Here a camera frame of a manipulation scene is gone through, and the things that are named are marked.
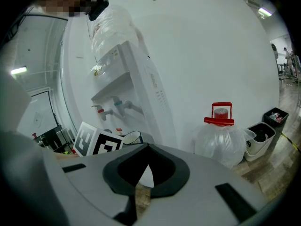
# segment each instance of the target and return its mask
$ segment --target garbage can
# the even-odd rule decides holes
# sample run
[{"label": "garbage can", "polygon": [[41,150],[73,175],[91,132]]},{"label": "garbage can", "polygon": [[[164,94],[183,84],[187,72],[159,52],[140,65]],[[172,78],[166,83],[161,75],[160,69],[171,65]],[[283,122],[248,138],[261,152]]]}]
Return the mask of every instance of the garbage can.
[{"label": "garbage can", "polygon": [[254,161],[265,154],[276,132],[264,122],[253,125],[248,129],[254,132],[256,137],[246,142],[245,159]]},{"label": "garbage can", "polygon": [[[270,116],[272,114],[276,114],[276,113],[279,113],[280,117],[282,117],[282,121],[281,122],[277,122],[274,119],[270,118]],[[269,110],[265,114],[263,114],[262,121],[265,122],[265,123],[267,123],[268,125],[270,125],[276,131],[276,135],[274,136],[274,139],[273,139],[272,143],[276,144],[277,141],[279,140],[288,116],[289,116],[289,113],[287,113],[285,111],[282,111],[282,110],[280,110],[280,109],[278,109],[276,107],[273,108],[273,109],[271,109],[271,110]]]}]

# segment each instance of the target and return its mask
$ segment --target wooden floor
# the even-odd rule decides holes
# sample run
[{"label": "wooden floor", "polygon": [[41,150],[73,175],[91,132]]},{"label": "wooden floor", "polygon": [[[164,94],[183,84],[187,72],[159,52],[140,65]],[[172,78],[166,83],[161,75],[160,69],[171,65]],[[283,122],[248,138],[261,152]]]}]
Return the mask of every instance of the wooden floor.
[{"label": "wooden floor", "polygon": [[[282,133],[301,149],[301,108],[298,86],[292,80],[280,83],[279,108],[289,113]],[[272,200],[291,183],[301,162],[301,154],[280,134],[276,134],[267,152],[255,161],[245,158],[233,170],[258,187],[268,200]]]}]

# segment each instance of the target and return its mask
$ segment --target white plastic bag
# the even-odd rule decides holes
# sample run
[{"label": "white plastic bag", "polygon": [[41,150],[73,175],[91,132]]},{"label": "white plastic bag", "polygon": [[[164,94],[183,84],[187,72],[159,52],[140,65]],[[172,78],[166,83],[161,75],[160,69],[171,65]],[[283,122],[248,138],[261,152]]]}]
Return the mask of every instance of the white plastic bag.
[{"label": "white plastic bag", "polygon": [[100,57],[114,46],[130,41],[138,46],[138,38],[131,15],[118,5],[109,5],[100,16],[92,22],[91,48]]},{"label": "white plastic bag", "polygon": [[203,125],[195,140],[195,154],[212,158],[228,168],[239,164],[246,151],[246,141],[256,134],[237,126]]}]

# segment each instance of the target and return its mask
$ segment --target person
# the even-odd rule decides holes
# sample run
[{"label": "person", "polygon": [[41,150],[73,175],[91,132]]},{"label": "person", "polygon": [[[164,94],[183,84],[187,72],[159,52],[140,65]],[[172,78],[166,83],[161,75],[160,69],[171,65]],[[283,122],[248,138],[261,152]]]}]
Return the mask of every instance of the person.
[{"label": "person", "polygon": [[291,56],[291,54],[287,51],[287,48],[286,48],[286,47],[284,47],[283,50],[286,52],[285,58],[287,59],[287,65],[288,65],[289,70],[290,70],[290,72],[289,72],[289,78],[291,78],[291,77],[293,76],[293,61],[292,61],[292,56]]}]

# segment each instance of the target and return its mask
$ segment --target fluorescent light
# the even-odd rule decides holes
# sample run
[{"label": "fluorescent light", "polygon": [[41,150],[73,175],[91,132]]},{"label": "fluorescent light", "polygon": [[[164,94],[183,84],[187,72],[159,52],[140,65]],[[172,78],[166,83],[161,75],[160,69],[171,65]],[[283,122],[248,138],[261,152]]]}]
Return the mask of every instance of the fluorescent light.
[{"label": "fluorescent light", "polygon": [[23,72],[26,72],[26,71],[27,71],[27,68],[26,68],[26,66],[24,66],[24,67],[12,70],[10,72],[10,74],[23,73]]},{"label": "fluorescent light", "polygon": [[266,15],[268,17],[272,16],[272,14],[269,11],[265,10],[264,8],[260,8],[258,11],[262,12],[264,15]]}]

